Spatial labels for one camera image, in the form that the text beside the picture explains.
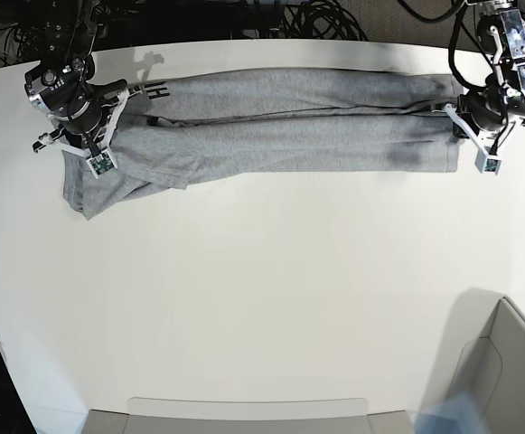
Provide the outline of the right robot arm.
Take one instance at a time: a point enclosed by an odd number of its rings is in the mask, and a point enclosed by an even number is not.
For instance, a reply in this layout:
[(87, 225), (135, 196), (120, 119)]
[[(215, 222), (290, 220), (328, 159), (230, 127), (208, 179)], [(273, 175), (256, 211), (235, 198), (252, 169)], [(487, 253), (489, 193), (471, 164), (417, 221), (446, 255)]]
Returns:
[(24, 90), (54, 130), (37, 138), (33, 152), (57, 146), (84, 160), (98, 178), (117, 168), (111, 141), (128, 101), (142, 90), (124, 79), (89, 82), (95, 75), (94, 44), (104, 32), (99, 1), (50, 1), (47, 6), (44, 55), (25, 73)]

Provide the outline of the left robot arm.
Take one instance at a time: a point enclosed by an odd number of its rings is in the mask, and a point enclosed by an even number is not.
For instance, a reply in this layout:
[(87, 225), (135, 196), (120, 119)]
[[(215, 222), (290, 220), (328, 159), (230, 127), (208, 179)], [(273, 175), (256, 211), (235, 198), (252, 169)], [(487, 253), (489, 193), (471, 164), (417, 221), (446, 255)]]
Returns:
[[(455, 137), (473, 142), (479, 172), (498, 174), (504, 141), (516, 125), (525, 127), (525, 20), (521, 10), (515, 1), (453, 1), (436, 17), (417, 14), (408, 6), (405, 9), (425, 24), (454, 20), (447, 46), (448, 66), (466, 93), (454, 103), (439, 103), (432, 110), (452, 120)], [(490, 68), (482, 86), (465, 79), (455, 65), (461, 32)]]

